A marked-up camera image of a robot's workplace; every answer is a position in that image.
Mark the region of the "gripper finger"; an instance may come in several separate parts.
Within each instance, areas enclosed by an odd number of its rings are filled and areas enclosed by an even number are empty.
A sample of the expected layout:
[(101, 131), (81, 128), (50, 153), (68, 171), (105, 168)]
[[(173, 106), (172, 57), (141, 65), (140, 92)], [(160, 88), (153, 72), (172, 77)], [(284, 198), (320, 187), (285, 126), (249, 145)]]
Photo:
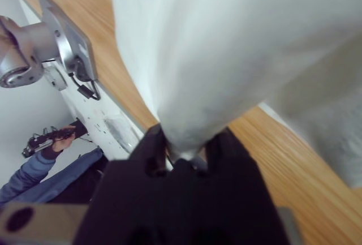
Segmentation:
[(251, 171), (255, 161), (242, 142), (229, 129), (214, 136), (205, 145), (208, 172), (232, 170)]
[(140, 162), (147, 175), (166, 175), (166, 138), (160, 124), (147, 130), (128, 159)]

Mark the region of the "bare operator hand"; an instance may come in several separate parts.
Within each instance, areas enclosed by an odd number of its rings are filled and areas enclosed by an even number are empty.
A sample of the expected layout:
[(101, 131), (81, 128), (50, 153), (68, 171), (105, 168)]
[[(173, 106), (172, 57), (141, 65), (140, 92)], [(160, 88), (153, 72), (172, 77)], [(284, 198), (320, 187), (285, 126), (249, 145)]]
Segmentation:
[(63, 150), (67, 149), (74, 140), (75, 140), (75, 133), (73, 133), (71, 136), (67, 138), (58, 138), (54, 141), (51, 148), (54, 152), (62, 152)]

